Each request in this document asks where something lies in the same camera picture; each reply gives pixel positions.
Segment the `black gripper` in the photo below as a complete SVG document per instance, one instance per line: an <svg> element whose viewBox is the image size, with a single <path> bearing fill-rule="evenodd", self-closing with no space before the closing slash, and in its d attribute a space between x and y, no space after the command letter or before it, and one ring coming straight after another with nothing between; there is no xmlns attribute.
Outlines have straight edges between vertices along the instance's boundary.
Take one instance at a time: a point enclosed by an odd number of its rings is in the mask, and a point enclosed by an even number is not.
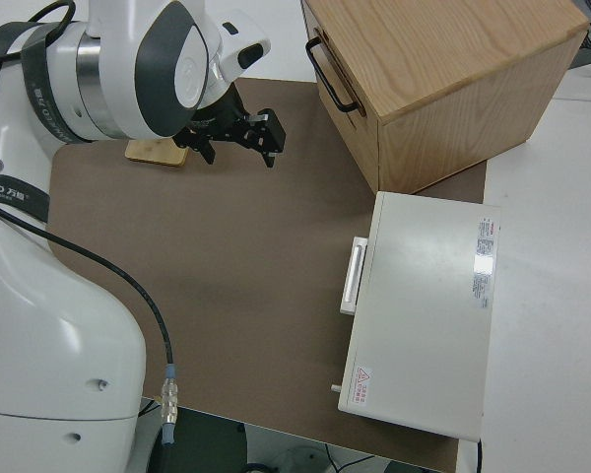
<svg viewBox="0 0 591 473"><path fill-rule="evenodd" d="M179 148L198 152L208 165L216 158L211 141L234 142L260 153L271 169L277 154L284 151L286 132L272 108L263 108L256 114L248 112L232 83L221 98L196 110L172 140Z"/></svg>

